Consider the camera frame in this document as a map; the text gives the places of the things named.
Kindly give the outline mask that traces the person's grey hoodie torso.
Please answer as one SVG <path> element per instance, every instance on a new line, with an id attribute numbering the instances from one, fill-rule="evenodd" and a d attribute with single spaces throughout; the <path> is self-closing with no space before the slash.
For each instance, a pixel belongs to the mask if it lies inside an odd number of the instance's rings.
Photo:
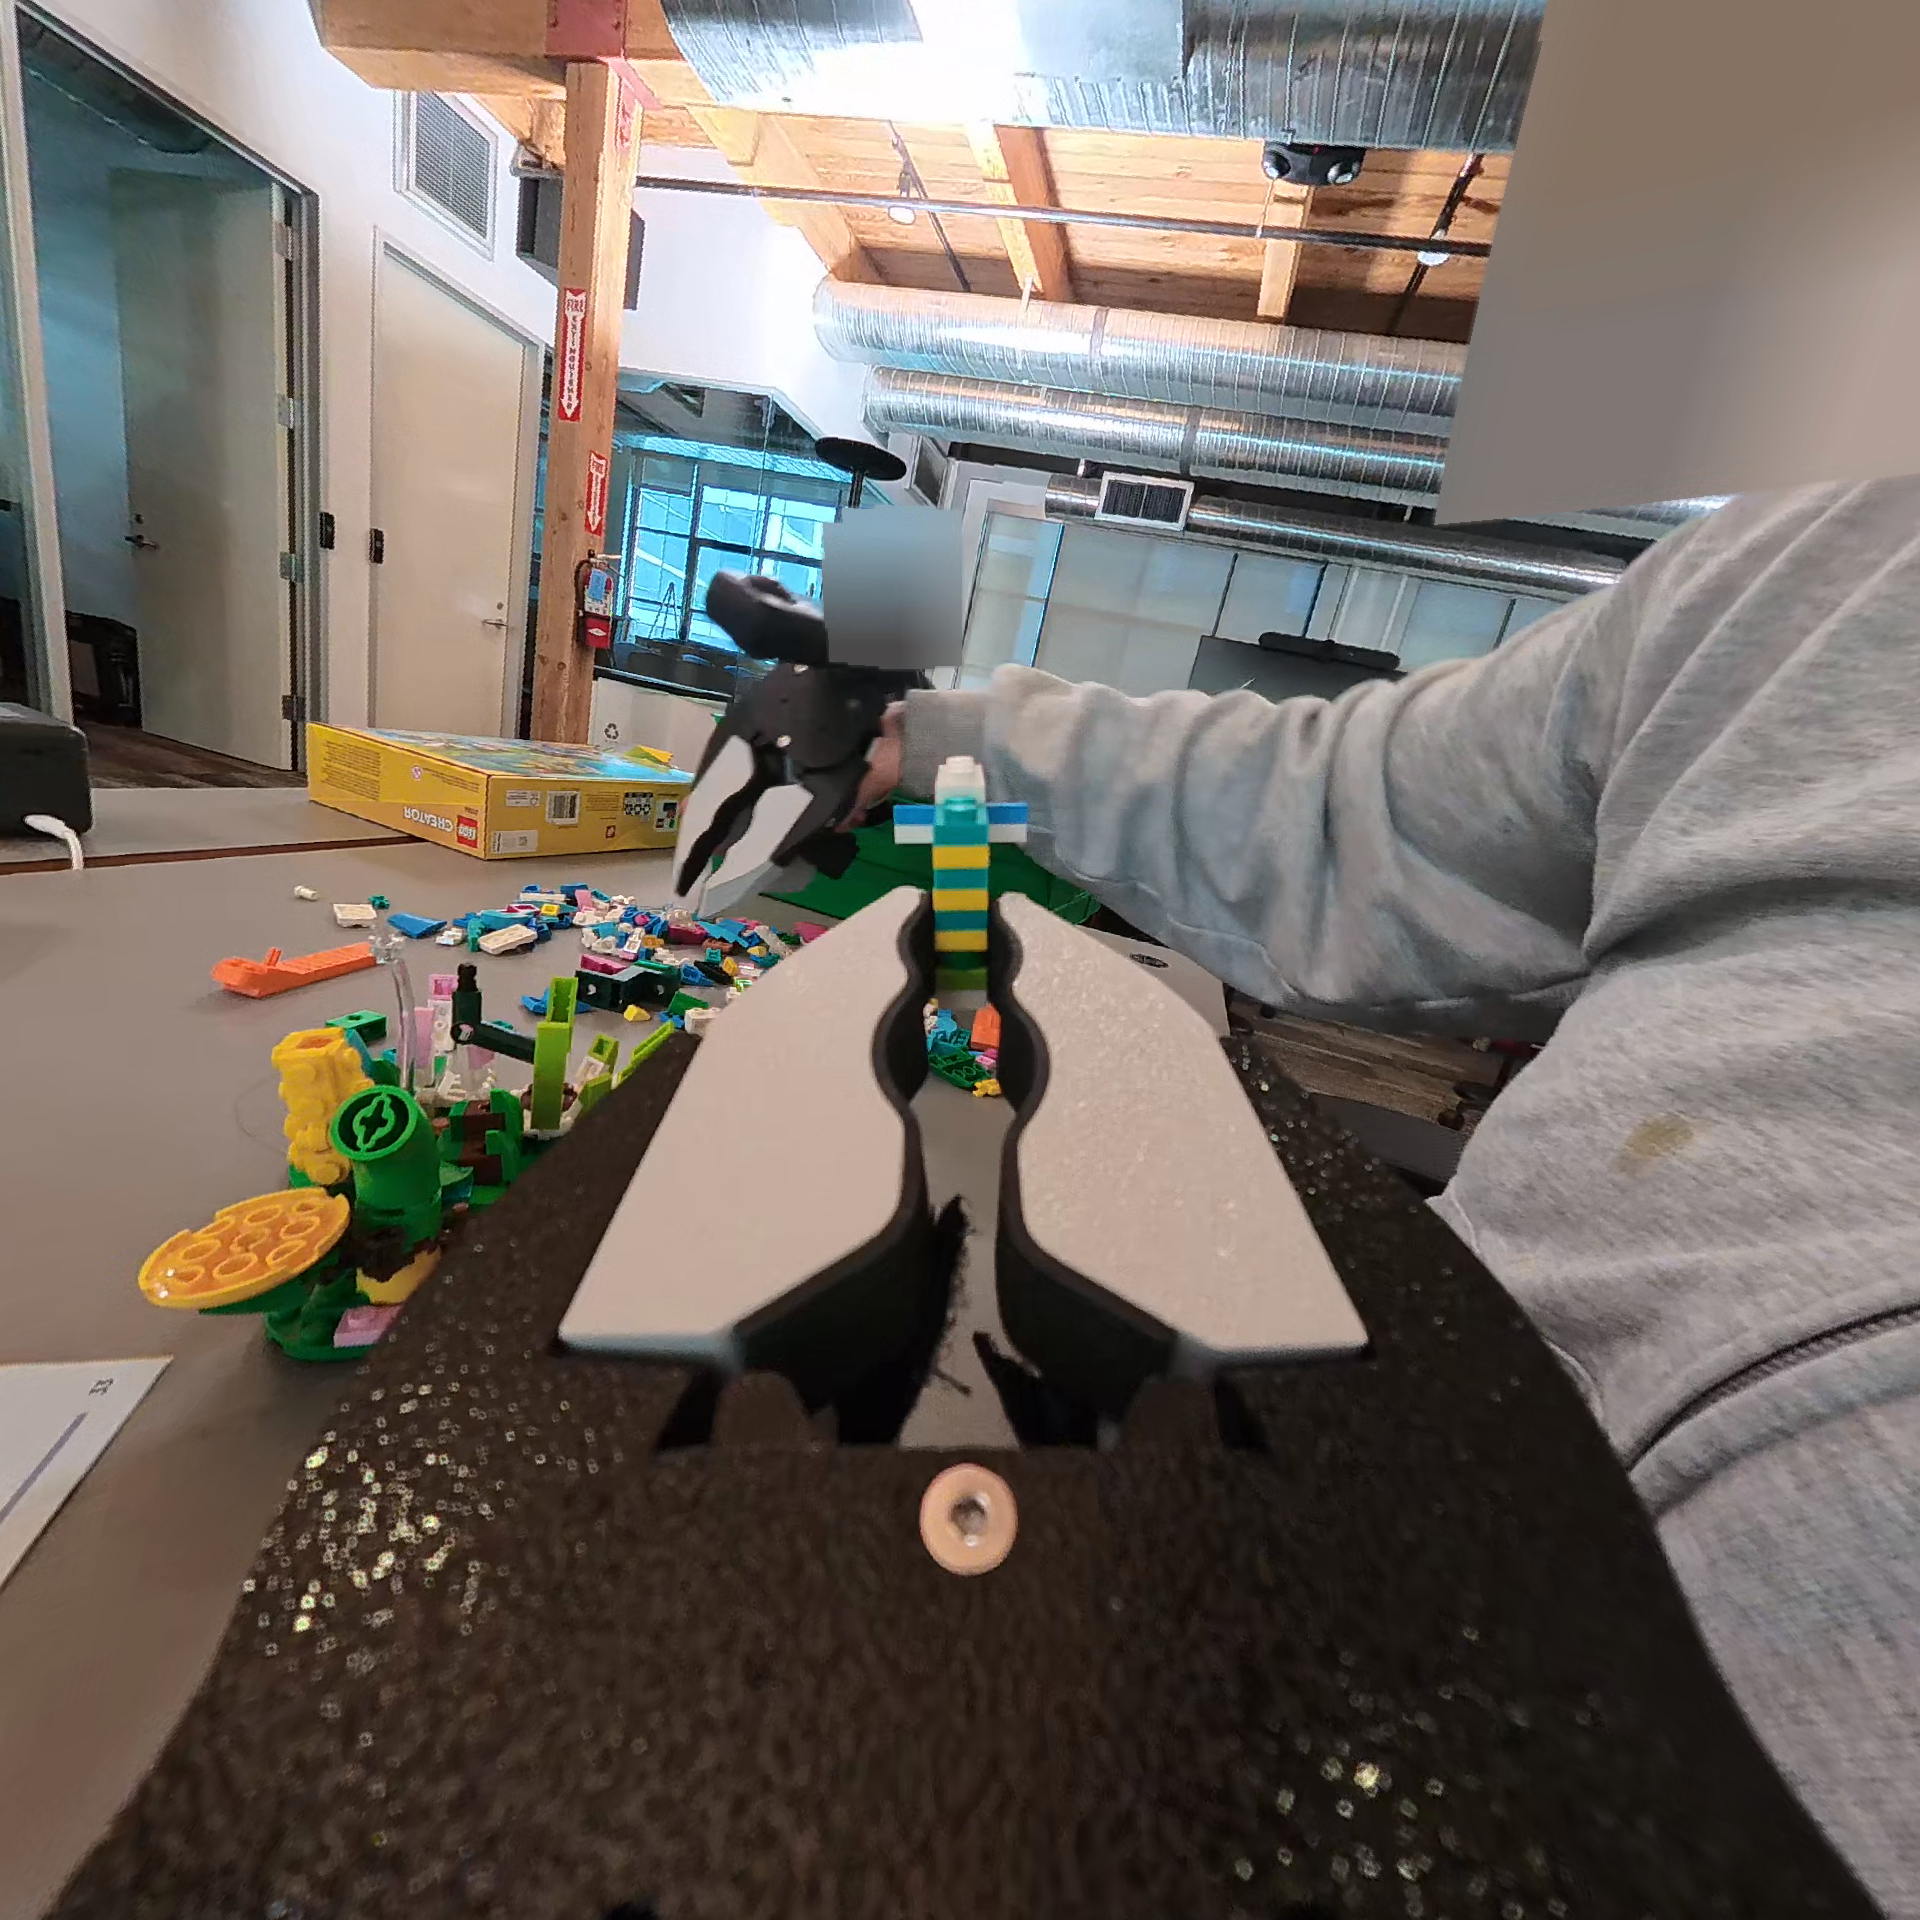
<path id="1" fill-rule="evenodd" d="M 1449 1212 L 1563 1353 L 1719 1675 L 1887 1916 L 1916 1916 L 1916 780 L 1711 820 L 1578 970 L 1571 881 L 1483 887 L 1449 991 L 1571 991 Z"/>

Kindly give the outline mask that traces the yellow cardboard box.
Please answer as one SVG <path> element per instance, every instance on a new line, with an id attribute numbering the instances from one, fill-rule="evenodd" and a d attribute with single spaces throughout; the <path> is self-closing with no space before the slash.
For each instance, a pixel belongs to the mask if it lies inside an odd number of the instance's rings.
<path id="1" fill-rule="evenodd" d="M 650 750 L 333 724 L 303 767 L 316 804 L 483 860 L 671 851 L 693 788 Z"/>

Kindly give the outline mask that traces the striped toy brick tower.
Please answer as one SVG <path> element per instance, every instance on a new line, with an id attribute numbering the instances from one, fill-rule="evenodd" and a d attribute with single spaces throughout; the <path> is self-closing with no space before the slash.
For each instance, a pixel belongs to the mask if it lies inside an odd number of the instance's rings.
<path id="1" fill-rule="evenodd" d="M 986 767 L 947 757 L 931 803 L 893 806 L 893 838 L 929 849 L 934 947 L 934 998 L 955 1012 L 989 1002 L 991 851 L 1027 838 L 1028 809 L 991 801 Z"/>

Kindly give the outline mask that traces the person's right forearm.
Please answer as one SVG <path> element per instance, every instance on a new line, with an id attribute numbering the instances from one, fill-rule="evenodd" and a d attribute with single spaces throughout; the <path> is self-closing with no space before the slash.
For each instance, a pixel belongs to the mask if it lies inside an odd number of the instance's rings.
<path id="1" fill-rule="evenodd" d="M 1917 486 L 1742 497 L 1489 657 L 1334 699 L 1129 698 L 1037 667 L 906 698 L 906 777 L 953 754 L 1028 809 L 1034 858 L 1262 1002 L 1358 1021 L 1547 1023 L 1582 991 L 1449 991 L 1483 887 L 1571 881 L 1574 966 L 1715 819 L 1916 780 Z"/>

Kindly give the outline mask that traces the silver ventilation duct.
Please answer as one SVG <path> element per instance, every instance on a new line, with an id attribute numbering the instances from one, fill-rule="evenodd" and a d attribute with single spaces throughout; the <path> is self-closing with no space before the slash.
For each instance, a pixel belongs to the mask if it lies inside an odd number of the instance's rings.
<path id="1" fill-rule="evenodd" d="M 1451 343 L 822 278 L 818 346 L 868 427 L 1044 459 L 1430 507 Z"/>

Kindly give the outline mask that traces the heap of loose toy bricks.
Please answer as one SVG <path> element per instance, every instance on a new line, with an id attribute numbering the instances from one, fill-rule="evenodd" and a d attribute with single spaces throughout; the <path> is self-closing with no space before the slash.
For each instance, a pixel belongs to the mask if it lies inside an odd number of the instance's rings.
<path id="1" fill-rule="evenodd" d="M 363 1011 L 333 1018 L 333 1029 L 365 1078 L 399 1086 L 444 1116 L 494 1091 L 499 1062 L 539 1077 L 539 1047 L 557 1049 L 578 1015 L 630 1023 L 637 1036 L 629 1058 L 601 1036 L 589 1041 L 586 1067 L 561 1069 L 567 1114 L 633 1073 L 651 1044 L 671 1034 L 701 1036 L 725 1006 L 829 930 L 818 921 L 777 927 L 766 919 L 701 919 L 578 883 L 530 883 L 505 905 L 446 919 L 399 913 L 382 895 L 337 903 L 333 919 L 343 933 L 333 947 L 369 940 L 373 970 L 390 971 L 396 996 L 396 1018 Z M 569 991 L 527 991 L 518 1018 L 491 1012 L 477 961 L 539 954 L 553 954 Z"/>

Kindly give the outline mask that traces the white instruction sheet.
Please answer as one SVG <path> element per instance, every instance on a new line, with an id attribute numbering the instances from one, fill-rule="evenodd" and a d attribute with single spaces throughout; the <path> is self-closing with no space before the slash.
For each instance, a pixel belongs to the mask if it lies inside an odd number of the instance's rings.
<path id="1" fill-rule="evenodd" d="M 167 1356 L 3 1365 L 3 1581 L 170 1365 Z"/>

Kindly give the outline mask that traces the person's right hand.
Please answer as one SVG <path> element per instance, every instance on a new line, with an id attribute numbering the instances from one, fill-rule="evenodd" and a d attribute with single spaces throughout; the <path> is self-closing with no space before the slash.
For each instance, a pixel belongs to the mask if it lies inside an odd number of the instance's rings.
<path id="1" fill-rule="evenodd" d="M 906 777 L 906 717 L 908 701 L 889 705 L 881 717 L 881 732 L 868 748 L 855 806 L 847 817 L 850 829 L 887 814 L 901 801 L 924 801 L 922 787 Z"/>

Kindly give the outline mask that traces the white door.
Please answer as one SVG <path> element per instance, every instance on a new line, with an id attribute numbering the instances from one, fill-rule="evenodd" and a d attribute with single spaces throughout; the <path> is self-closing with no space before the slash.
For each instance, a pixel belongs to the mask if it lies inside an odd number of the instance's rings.
<path id="1" fill-rule="evenodd" d="M 543 354 L 396 247 L 374 268 L 369 721 L 509 735 Z"/>

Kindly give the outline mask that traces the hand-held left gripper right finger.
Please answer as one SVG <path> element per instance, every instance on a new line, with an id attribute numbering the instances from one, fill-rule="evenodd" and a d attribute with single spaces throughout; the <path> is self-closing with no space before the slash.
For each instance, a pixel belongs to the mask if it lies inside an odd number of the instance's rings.
<path id="1" fill-rule="evenodd" d="M 1210 1020 L 1021 895 L 991 919 L 1012 1116 L 998 1322 L 1044 1379 L 1213 1379 L 1370 1335 Z"/>

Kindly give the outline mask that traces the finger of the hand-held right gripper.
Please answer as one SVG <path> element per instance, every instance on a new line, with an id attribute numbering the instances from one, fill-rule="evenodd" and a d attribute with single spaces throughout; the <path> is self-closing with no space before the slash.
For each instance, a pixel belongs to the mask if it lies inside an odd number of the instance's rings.
<path id="1" fill-rule="evenodd" d="M 815 795 L 794 777 L 703 772 L 703 917 L 725 917 L 801 858 Z"/>
<path id="2" fill-rule="evenodd" d="M 740 903 L 775 874 L 785 841 L 775 806 L 757 826 L 764 801 L 785 788 L 785 754 L 743 732 L 733 717 L 714 729 L 679 819 L 676 903 Z"/>

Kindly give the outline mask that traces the wooden post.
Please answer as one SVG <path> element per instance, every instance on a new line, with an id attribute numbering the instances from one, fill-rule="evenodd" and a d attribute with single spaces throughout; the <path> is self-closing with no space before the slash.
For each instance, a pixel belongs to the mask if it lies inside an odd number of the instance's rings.
<path id="1" fill-rule="evenodd" d="M 581 577 L 607 529 L 641 95 L 623 65 L 567 65 L 557 322 L 548 391 L 530 734 L 586 743 L 594 652 Z"/>

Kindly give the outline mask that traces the toy brick flower model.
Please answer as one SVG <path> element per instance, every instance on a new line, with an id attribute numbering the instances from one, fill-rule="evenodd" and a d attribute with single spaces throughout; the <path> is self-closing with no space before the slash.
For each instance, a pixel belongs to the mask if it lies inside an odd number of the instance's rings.
<path id="1" fill-rule="evenodd" d="M 388 1051 L 373 1023 L 299 1029 L 271 1051 L 283 1187 L 218 1210 L 147 1254 L 149 1306 L 255 1316 L 287 1359 L 354 1359 L 491 1206 L 660 1044 L 710 1007 L 675 970 L 556 975 L 535 1027 L 487 1020 L 475 962 L 431 980 Z"/>

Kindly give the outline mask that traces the orange brick separator tool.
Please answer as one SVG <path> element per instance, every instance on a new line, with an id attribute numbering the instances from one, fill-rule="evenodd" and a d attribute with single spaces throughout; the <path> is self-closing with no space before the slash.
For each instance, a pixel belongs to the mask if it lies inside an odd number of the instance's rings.
<path id="1" fill-rule="evenodd" d="M 343 975 L 371 971 L 377 955 L 369 940 L 309 954 L 270 948 L 261 958 L 229 955 L 218 962 L 207 978 L 226 994 L 265 1002 L 287 991 L 317 987 Z"/>

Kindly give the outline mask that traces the black device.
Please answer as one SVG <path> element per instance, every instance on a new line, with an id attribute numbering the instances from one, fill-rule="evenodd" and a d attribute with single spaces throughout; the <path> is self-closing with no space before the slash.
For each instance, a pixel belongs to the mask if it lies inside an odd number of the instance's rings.
<path id="1" fill-rule="evenodd" d="M 3 705 L 3 838 L 35 837 L 29 819 L 92 829 L 89 743 L 47 711 Z"/>

